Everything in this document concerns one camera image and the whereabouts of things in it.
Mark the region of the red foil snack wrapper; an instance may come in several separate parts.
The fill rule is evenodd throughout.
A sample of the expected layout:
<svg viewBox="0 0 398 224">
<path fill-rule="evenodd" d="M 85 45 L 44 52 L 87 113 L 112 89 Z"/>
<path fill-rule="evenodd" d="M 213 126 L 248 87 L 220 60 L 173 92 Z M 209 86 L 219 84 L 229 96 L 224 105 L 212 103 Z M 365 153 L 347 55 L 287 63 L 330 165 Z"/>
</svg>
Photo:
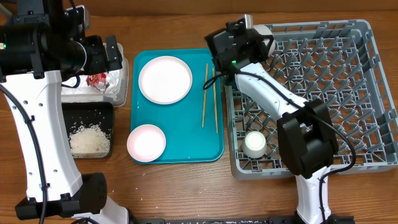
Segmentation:
<svg viewBox="0 0 398 224">
<path fill-rule="evenodd" d="M 88 86 L 93 87 L 94 89 L 104 93 L 107 89 L 108 81 L 107 75 L 105 73 L 98 73 L 96 75 L 88 75 L 86 78 L 86 83 Z"/>
</svg>

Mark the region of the white napkin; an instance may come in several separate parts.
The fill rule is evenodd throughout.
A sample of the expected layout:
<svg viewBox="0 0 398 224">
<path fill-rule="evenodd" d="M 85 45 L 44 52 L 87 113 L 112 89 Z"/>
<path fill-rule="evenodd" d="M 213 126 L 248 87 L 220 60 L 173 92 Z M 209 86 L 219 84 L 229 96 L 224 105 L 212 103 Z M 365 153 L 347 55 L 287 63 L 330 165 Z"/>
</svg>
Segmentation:
<svg viewBox="0 0 398 224">
<path fill-rule="evenodd" d="M 107 75 L 108 87 L 104 93 L 88 86 L 86 78 L 88 75 L 80 75 L 79 77 L 72 77 L 65 82 L 62 82 L 62 94 L 63 95 L 80 95 L 80 94 L 111 94 L 119 93 L 121 88 L 122 80 L 125 78 L 125 74 L 122 70 L 115 70 L 110 72 L 104 72 Z"/>
</svg>

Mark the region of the pile of rice grains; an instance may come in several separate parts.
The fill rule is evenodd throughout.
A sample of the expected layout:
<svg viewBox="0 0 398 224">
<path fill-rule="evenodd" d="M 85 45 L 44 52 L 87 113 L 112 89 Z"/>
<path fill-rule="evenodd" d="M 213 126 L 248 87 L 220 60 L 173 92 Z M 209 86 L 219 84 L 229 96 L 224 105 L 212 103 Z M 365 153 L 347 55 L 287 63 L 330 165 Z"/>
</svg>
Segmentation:
<svg viewBox="0 0 398 224">
<path fill-rule="evenodd" d="M 69 137 L 70 149 L 74 158 L 102 158 L 111 150 L 110 135 L 101 130 L 98 124 L 80 126 Z"/>
</svg>

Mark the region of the small white cup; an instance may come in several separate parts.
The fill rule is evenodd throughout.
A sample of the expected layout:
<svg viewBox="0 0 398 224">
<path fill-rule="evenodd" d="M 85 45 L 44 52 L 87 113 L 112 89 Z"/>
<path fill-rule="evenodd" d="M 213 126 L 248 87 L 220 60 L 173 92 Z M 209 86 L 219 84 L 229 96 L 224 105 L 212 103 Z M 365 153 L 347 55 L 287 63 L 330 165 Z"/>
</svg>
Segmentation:
<svg viewBox="0 0 398 224">
<path fill-rule="evenodd" d="M 266 153 L 266 138 L 259 131 L 247 133 L 243 141 L 243 153 L 250 158 L 260 158 Z"/>
</svg>

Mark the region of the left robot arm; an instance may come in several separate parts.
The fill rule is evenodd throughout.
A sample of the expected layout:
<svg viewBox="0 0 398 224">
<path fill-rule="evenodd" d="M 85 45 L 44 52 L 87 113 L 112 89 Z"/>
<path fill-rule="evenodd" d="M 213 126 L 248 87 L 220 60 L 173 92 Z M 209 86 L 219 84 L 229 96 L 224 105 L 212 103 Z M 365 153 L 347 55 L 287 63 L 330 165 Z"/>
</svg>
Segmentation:
<svg viewBox="0 0 398 224">
<path fill-rule="evenodd" d="M 102 173 L 79 172 L 61 101 L 62 83 L 71 77 L 121 69 L 115 36 L 86 36 L 90 17 L 82 5 L 16 4 L 17 13 L 1 26 L 1 91 L 14 117 L 27 173 L 26 196 L 15 207 L 18 219 L 133 223 L 130 210 L 108 196 Z"/>
</svg>

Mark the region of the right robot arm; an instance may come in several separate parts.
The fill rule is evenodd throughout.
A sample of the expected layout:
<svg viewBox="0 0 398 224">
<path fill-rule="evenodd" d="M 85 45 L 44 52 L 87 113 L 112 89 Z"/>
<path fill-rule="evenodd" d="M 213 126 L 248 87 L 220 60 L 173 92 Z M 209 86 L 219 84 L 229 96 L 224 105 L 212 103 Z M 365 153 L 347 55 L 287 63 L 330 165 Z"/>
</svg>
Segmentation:
<svg viewBox="0 0 398 224">
<path fill-rule="evenodd" d="M 339 217 L 328 206 L 327 182 L 337 139 L 347 140 L 333 127 L 329 110 L 321 100 L 308 101 L 295 95 L 264 69 L 276 42 L 265 25 L 255 25 L 249 15 L 204 38 L 217 72 L 203 85 L 208 89 L 226 77 L 253 99 L 277 124 L 279 154 L 296 177 L 298 205 L 290 223 L 354 223 Z"/>
</svg>

